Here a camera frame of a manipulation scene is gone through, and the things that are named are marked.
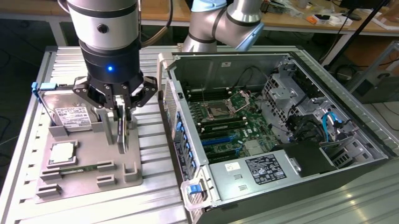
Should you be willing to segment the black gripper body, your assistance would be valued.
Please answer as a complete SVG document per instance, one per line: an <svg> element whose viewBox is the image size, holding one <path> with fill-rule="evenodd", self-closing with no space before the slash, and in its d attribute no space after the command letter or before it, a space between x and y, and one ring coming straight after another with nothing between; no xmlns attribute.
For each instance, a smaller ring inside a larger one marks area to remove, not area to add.
<svg viewBox="0 0 399 224"><path fill-rule="evenodd" d="M138 41L116 50L91 48L83 41L79 44L92 78L106 84L128 83L130 86L139 86L143 83Z"/></svg>

